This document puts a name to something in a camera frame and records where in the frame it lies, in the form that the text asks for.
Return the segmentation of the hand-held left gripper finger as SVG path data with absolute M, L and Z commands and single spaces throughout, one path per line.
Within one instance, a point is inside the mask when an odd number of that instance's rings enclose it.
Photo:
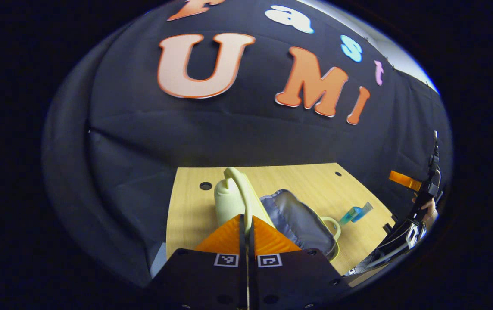
M 300 249 L 255 216 L 249 245 L 251 310 L 324 310 L 351 292 L 319 249 Z
M 145 290 L 147 310 L 240 310 L 248 306 L 244 216 L 196 249 L 178 248 Z

